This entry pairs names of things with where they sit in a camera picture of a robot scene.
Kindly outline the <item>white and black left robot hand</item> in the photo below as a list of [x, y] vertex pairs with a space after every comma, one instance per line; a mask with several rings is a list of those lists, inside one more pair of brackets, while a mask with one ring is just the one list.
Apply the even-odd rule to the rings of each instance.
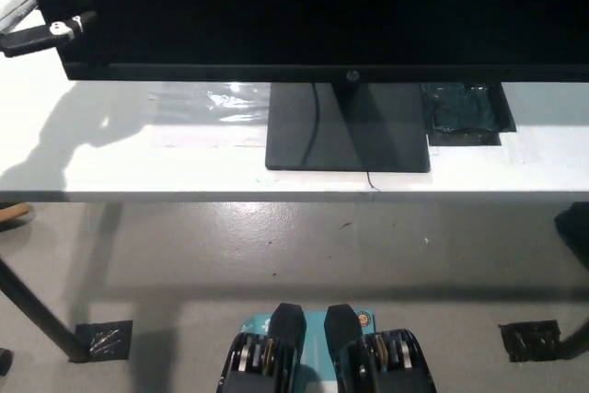
[[95, 11], [87, 11], [49, 24], [16, 30], [37, 8], [37, 0], [1, 0], [1, 52], [5, 57], [64, 46], [85, 34], [98, 17]]

